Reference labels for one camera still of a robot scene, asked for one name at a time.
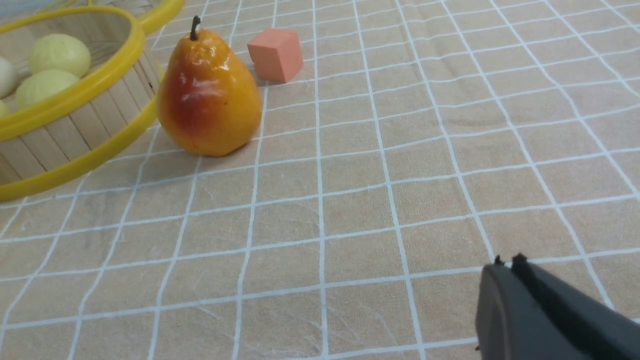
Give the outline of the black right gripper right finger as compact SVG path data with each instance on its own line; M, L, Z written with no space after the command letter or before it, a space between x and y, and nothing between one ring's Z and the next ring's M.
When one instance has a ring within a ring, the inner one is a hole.
M637 360L634 345L606 330L606 321L596 312L583 312L577 301L566 299L535 272L523 253L512 257L510 272L518 278L554 328L573 348L590 360Z

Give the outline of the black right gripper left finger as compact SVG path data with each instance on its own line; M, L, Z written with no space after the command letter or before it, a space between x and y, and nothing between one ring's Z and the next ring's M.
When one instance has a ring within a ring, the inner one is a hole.
M505 262L483 267L475 315L483 360L589 360L555 327Z

